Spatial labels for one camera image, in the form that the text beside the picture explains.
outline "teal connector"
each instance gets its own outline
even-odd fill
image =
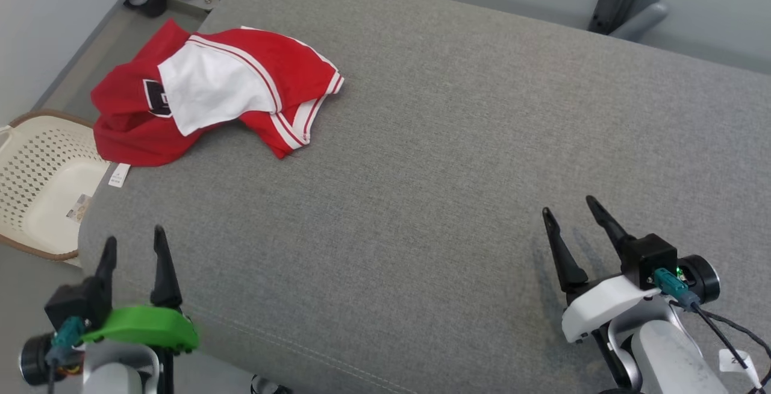
[[[72,347],[80,342],[80,337],[84,333],[86,333],[86,325],[82,318],[75,316],[67,318],[51,340],[51,349],[46,353],[47,364],[57,366],[66,362],[66,359],[72,355]]]
[[[663,267],[659,267],[653,273],[653,284],[660,288],[663,293],[675,298],[686,311],[696,311],[693,309],[693,304],[701,303],[699,296],[691,292],[686,283]]]

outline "laundry basket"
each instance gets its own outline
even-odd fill
[[[38,111],[0,128],[0,242],[77,257],[80,220],[108,165],[85,120]]]

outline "floor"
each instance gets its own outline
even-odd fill
[[[196,31],[206,15],[203,10],[176,1],[169,1],[169,9],[155,19],[118,7],[43,108],[96,120],[99,112],[91,104],[90,93],[113,67],[130,61],[167,20],[174,19],[186,31]]]
[[[168,11],[156,19],[118,7],[104,29],[75,62],[43,108],[65,111],[87,120],[98,113],[89,98],[91,89],[118,64],[132,59],[151,35],[168,19],[195,31],[206,18],[203,10],[169,2]],[[0,392],[45,392],[25,384],[17,369],[17,356],[28,337],[51,330],[43,306],[61,284],[83,279],[80,268],[56,263],[0,245],[0,295],[3,323],[0,330]],[[177,392],[243,394],[249,392],[252,374],[200,353],[175,359]],[[80,378],[56,385],[58,394],[80,393]]]

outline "clothing tag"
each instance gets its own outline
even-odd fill
[[[747,364],[747,369],[744,370],[741,364],[734,358],[733,353],[727,348],[722,348],[719,352],[720,358],[720,371],[721,372],[736,372],[746,373],[747,377],[752,380],[752,385],[755,388],[761,388],[760,379],[758,378],[758,372],[755,370],[755,365],[752,364],[752,358],[749,357],[749,353],[744,350],[737,350],[736,353],[743,359],[744,364]]]
[[[744,352],[744,350],[737,350],[736,353],[741,356],[741,359],[744,360],[744,364],[747,364],[747,367],[752,367],[752,358],[749,357],[749,353]],[[736,361],[736,358],[733,357],[733,353],[731,353],[730,350],[727,350],[727,348],[722,348],[720,350],[719,358],[721,372],[744,372],[741,364]]]
[[[129,168],[131,168],[129,164],[119,163],[118,166],[115,167],[112,177],[110,177],[110,186],[122,188],[123,181],[126,179],[126,174],[129,173]]]
[[[66,216],[69,219],[72,219],[73,221],[80,224],[80,221],[83,220],[83,215],[85,215],[86,210],[88,209],[90,204],[91,204],[91,197],[82,193],[78,198],[78,202],[76,202],[75,205],[72,207],[72,209],[69,210],[69,212],[67,212]]]

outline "gray cushion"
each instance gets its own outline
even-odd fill
[[[233,123],[102,182],[80,248],[93,270],[118,238],[120,303],[147,300],[163,224],[204,351],[297,392],[597,392],[612,380],[562,336],[540,218],[590,276],[614,273],[592,194],[706,257],[724,286],[707,309],[771,334],[767,76],[444,0],[223,0],[201,31],[242,25],[314,46],[346,83],[286,160]]]

